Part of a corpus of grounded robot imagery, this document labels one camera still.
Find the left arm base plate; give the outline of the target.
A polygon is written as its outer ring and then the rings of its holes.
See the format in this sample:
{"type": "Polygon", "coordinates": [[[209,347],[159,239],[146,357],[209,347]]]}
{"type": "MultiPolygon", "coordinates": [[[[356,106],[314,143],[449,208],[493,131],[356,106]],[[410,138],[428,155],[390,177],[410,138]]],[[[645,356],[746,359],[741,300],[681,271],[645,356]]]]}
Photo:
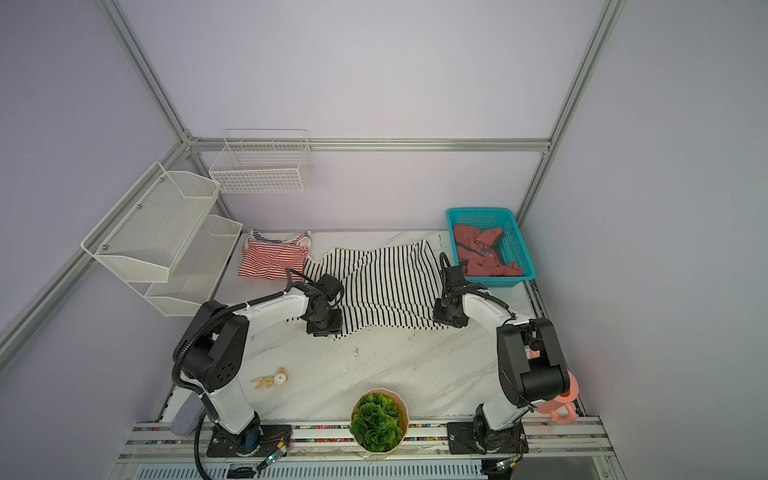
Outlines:
{"type": "Polygon", "coordinates": [[[272,454],[280,442],[289,444],[293,428],[288,424],[260,425],[249,433],[234,435],[215,424],[208,442],[209,458],[258,457],[272,454]]]}

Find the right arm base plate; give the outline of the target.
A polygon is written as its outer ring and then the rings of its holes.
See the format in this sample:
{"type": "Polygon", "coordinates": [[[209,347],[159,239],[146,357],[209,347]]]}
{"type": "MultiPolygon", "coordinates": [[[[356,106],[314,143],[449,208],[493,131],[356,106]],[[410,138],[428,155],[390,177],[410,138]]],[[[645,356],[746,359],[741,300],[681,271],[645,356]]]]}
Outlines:
{"type": "Polygon", "coordinates": [[[447,424],[451,454],[527,454],[529,445],[523,425],[517,423],[502,430],[492,430],[478,422],[447,424]]]}

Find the black white striped tank top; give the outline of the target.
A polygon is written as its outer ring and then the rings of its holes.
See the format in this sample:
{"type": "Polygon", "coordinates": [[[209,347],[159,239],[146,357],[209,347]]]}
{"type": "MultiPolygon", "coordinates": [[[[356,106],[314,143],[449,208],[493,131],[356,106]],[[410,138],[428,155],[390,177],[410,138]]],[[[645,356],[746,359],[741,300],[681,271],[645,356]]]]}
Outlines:
{"type": "Polygon", "coordinates": [[[344,287],[339,338],[367,327],[442,328],[433,320],[442,284],[426,240],[373,250],[333,248],[317,260],[309,257],[304,274],[313,281],[329,274],[344,287]]]}

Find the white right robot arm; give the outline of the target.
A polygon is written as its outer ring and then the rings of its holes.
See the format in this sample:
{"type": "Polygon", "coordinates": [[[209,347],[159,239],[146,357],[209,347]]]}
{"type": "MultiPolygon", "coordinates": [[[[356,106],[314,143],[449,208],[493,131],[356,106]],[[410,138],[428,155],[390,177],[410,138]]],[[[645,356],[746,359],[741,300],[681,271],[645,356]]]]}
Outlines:
{"type": "Polygon", "coordinates": [[[442,291],[433,321],[460,329],[475,322],[492,334],[499,390],[480,404],[470,422],[447,425],[453,454],[527,451],[522,419],[544,403],[568,394],[571,378],[553,323],[522,317],[480,283],[472,283],[446,254],[439,256],[442,291]]]}

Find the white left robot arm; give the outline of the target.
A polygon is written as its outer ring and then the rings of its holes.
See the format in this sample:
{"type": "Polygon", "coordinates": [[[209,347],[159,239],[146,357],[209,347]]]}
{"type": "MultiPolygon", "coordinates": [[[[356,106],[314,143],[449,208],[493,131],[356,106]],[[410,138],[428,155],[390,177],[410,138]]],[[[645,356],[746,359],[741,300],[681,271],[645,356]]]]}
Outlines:
{"type": "Polygon", "coordinates": [[[192,392],[203,405],[193,432],[195,466],[204,479],[209,475],[200,458],[199,440],[205,419],[213,422],[213,438],[239,457],[260,454],[264,445],[275,446],[256,474],[287,451],[292,429],[268,439],[239,380],[249,335],[294,318],[303,320],[306,333],[315,337],[337,335],[342,330],[342,312],[337,306],[344,297],[342,283],[329,274],[318,280],[293,269],[286,274],[286,287],[272,294],[235,305],[216,300],[203,303],[172,354],[173,384],[192,392]]]}

